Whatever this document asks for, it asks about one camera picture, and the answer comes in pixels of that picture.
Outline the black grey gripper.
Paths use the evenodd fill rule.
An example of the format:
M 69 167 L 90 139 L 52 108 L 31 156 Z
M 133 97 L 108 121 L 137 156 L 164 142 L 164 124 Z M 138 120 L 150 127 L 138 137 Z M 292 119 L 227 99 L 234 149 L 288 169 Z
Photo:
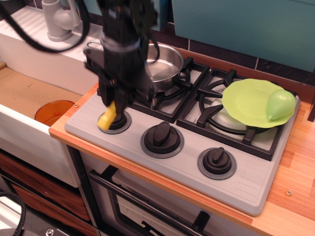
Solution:
M 135 98 L 152 102 L 158 89 L 147 70 L 149 47 L 118 53 L 87 48 L 85 67 L 98 76 L 99 96 L 105 106 L 115 102 L 116 115 L 134 103 Z

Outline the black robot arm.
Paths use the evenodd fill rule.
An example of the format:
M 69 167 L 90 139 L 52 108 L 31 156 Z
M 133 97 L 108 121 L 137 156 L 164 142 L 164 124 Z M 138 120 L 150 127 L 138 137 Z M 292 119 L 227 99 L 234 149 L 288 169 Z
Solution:
M 103 51 L 86 49 L 85 66 L 98 75 L 104 105 L 114 105 L 120 116 L 136 94 L 152 98 L 157 92 L 145 65 L 158 14 L 151 0 L 99 0 L 97 4 L 102 14 Z

